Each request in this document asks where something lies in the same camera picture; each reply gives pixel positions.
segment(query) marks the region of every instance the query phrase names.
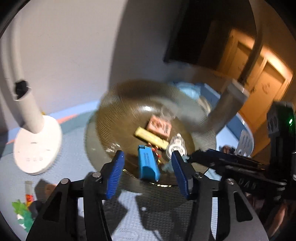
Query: blue gripper pad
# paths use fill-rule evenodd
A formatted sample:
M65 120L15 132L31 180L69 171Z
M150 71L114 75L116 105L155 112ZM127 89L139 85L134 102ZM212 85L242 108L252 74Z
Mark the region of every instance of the blue gripper pad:
M160 178L160 171L155 162L151 147L139 145L138 159L140 179L158 181Z
M123 151L118 150L113 157L112 161L104 164L102 167L101 173L103 177L106 177L107 185L105 196L106 199L110 199L114 196L120 176L122 173L122 169L124 166L124 153Z
M178 151L174 151L172 153L172 166L174 169L174 173L178 182L178 186L181 194L187 199L194 199L193 187L194 180L193 175L195 174L195 170L190 163L186 163L183 161L180 153Z

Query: white wall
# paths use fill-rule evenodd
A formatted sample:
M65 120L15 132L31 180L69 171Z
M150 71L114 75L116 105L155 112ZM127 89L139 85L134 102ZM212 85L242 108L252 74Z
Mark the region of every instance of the white wall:
M31 0L21 10L20 52L41 109L52 113L97 100L129 78L190 78L190 67L162 61L180 4ZM1 96L0 101L8 129L17 127Z

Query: pink box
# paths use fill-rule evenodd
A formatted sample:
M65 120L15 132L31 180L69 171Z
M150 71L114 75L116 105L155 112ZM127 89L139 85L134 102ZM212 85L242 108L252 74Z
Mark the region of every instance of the pink box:
M172 130L172 124L167 120L153 115L146 129L163 139L168 139L170 137L170 131Z

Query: lamp base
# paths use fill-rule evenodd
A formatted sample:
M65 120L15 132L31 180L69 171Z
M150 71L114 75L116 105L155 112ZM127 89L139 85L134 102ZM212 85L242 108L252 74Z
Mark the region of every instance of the lamp base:
M13 146L16 165L30 175L45 172L53 164L62 144L62 129L57 120L48 115L43 118L44 126L39 133L21 128Z

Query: green paper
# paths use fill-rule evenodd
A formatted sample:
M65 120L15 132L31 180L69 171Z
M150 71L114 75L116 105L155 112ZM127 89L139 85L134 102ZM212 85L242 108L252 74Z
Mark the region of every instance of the green paper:
M24 212L28 210L27 206L24 203L21 203L19 199L16 202L13 202L12 206L15 209L15 213L20 214L22 216Z
M25 225L25 230L26 232L29 232L30 228L33 225L33 219L31 217L30 211L25 211L24 212L24 225Z
M17 220L17 222L18 222L19 224L24 224L24 219L20 218L20 219Z

